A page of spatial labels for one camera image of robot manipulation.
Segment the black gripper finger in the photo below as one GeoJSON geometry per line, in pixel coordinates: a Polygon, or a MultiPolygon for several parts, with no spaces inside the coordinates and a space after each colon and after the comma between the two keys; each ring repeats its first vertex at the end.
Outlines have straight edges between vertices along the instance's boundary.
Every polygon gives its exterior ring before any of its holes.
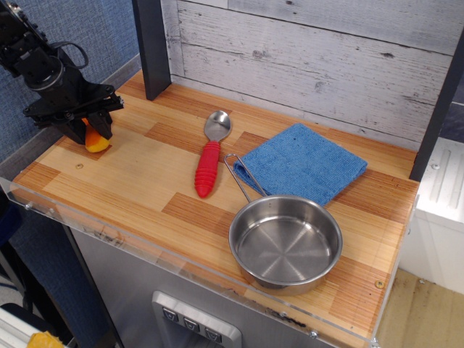
{"type": "Polygon", "coordinates": [[[69,139],[77,144],[86,142],[86,124],[82,120],[71,120],[57,126],[57,128],[69,139]]]}
{"type": "Polygon", "coordinates": [[[108,111],[92,112],[88,115],[89,124],[105,139],[112,137],[112,118],[108,111]]]}

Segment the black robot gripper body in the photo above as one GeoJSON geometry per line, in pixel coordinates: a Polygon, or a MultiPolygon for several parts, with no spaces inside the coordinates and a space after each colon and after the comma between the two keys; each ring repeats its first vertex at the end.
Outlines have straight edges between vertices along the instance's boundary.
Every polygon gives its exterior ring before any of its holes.
{"type": "Polygon", "coordinates": [[[54,85],[38,91],[40,99],[23,110],[26,117],[45,128],[71,120],[82,120],[92,112],[123,108],[122,99],[111,85],[90,83],[76,70],[68,70],[54,85]]]}

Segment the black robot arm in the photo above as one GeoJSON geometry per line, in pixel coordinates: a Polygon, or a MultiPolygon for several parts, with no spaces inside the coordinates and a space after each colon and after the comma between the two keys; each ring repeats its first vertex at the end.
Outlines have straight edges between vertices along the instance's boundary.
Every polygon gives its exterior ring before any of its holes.
{"type": "Polygon", "coordinates": [[[23,114],[36,127],[54,127],[77,144],[112,137],[112,111],[123,101],[111,85],[88,82],[67,55],[67,42],[49,43],[19,6],[1,2],[1,66],[40,98],[23,114]]]}

